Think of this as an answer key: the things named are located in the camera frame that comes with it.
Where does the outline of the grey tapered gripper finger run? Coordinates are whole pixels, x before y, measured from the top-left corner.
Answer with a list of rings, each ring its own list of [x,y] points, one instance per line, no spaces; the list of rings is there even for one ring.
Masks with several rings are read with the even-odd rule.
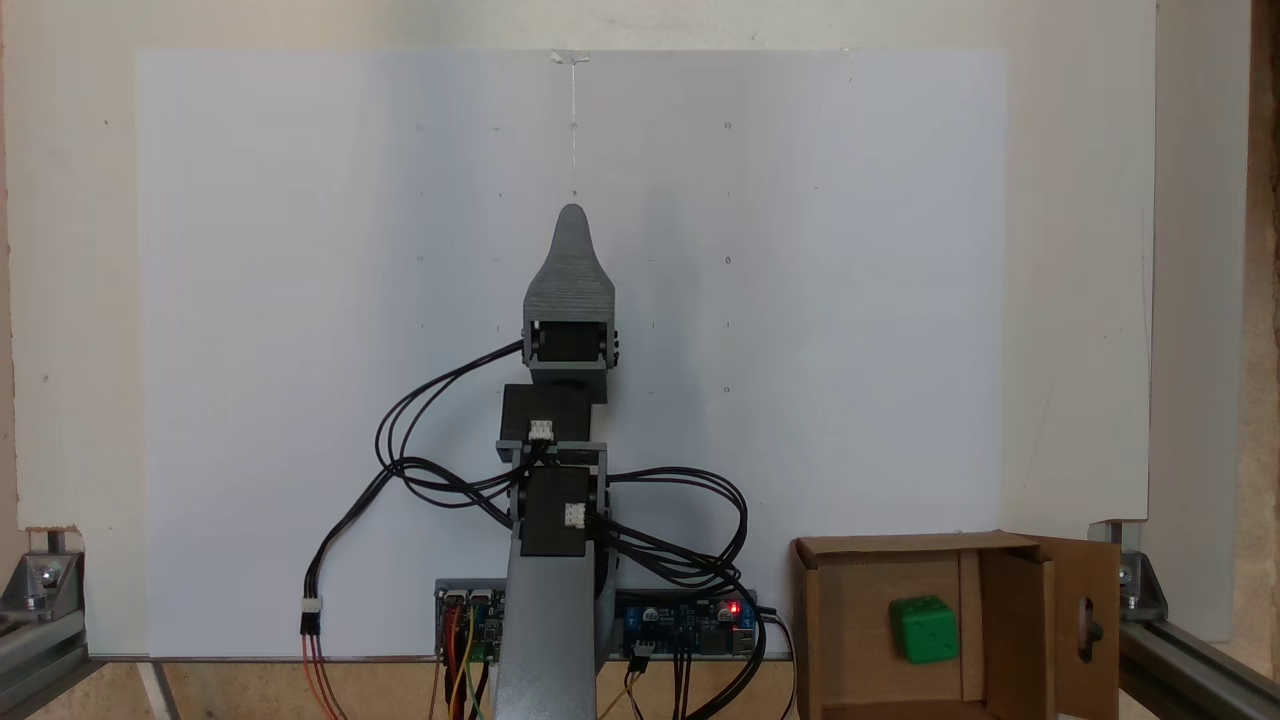
[[[585,210],[564,205],[548,254],[526,291],[526,307],[613,307],[616,288],[594,247]]]

